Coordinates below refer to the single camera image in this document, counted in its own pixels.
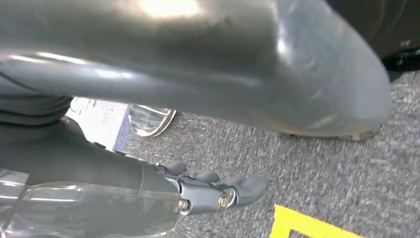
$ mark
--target yellow floor marking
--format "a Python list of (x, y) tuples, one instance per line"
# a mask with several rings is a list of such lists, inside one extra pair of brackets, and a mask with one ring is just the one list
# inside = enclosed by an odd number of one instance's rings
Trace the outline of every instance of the yellow floor marking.
[(276, 205), (270, 238), (289, 238), (292, 230), (311, 238), (363, 238), (287, 207)]

